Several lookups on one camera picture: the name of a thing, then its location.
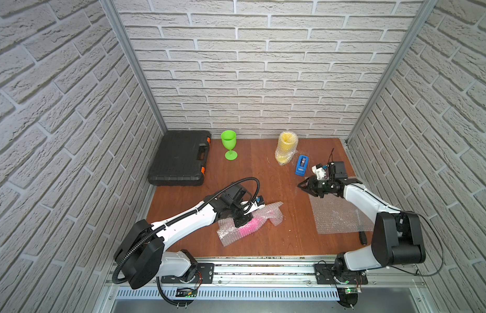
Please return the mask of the blue tape dispenser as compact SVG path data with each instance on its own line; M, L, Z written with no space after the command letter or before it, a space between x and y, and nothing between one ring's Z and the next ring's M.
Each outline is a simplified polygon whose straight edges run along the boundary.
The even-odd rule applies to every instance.
M297 161L295 174L297 176L304 177L307 167L308 167L309 158L306 155L300 155Z

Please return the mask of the pink plastic wine glass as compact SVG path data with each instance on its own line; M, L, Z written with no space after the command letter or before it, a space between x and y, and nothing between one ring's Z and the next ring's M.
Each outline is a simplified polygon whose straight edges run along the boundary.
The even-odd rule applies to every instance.
M237 228L237 232L240 236L246 237L250 234L257 232L267 221L267 218L261 216L255 216L244 226Z

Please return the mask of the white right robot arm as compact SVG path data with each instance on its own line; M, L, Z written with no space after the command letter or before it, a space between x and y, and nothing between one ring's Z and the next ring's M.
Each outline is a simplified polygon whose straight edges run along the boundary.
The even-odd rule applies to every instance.
M371 244L339 256L344 271L365 271L387 266L423 263L426 250L419 215L401 211L369 191L355 178L318 180L316 176L298 184L314 196L334 194L352 203L373 223Z

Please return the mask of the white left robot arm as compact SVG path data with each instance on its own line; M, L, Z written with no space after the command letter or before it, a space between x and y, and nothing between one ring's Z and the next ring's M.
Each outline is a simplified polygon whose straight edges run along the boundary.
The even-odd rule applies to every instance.
M172 276L190 283L198 275L198 262L186 250L168 252L176 242L197 230L222 219L233 219L235 226L244 226L253 219L253 212L265 207L262 196L252 194L233 183L213 195L206 196L196 206L170 219L149 223L136 222L115 252L114 284L129 284L133 290L142 288L152 279Z

